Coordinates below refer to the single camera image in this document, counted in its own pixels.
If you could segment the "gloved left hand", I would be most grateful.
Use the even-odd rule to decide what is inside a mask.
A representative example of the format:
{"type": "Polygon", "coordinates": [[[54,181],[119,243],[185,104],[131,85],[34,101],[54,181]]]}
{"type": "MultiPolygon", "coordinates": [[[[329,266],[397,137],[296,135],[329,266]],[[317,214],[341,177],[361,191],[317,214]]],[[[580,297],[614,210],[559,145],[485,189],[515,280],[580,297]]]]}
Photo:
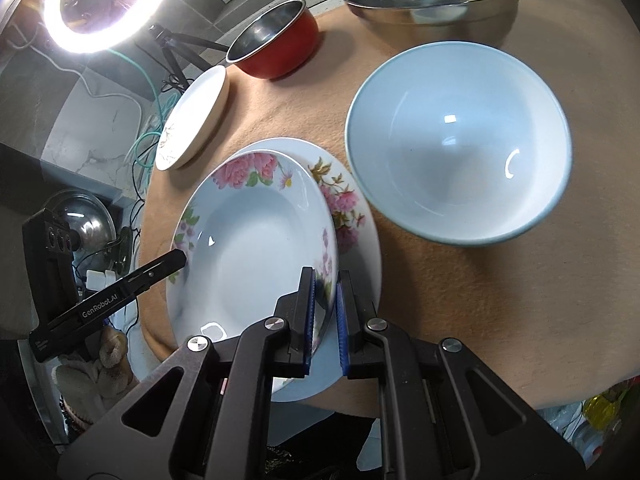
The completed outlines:
{"type": "Polygon", "coordinates": [[[65,413],[88,429],[139,383],[128,361],[128,339],[120,330],[104,326],[98,357],[61,356],[51,373],[61,393],[65,413]]]}

